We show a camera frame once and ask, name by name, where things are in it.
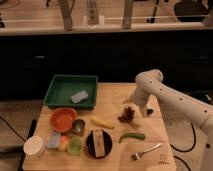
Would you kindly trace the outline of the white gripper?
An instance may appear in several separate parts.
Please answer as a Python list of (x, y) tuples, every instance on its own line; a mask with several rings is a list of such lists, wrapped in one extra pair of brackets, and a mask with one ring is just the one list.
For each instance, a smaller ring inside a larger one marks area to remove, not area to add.
[(149, 101), (150, 94), (141, 88), (136, 88), (132, 95), (130, 96), (130, 100), (139, 107), (142, 113), (147, 111), (147, 103)]

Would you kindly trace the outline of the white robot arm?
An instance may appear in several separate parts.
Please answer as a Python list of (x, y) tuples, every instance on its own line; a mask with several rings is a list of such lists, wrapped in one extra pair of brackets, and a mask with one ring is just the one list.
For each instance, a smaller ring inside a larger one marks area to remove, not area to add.
[(170, 88), (162, 81), (163, 74), (158, 69), (139, 73), (135, 77), (136, 89), (130, 96), (131, 101), (144, 108), (150, 95), (154, 95), (184, 114), (207, 135), (200, 171), (213, 171), (213, 106)]

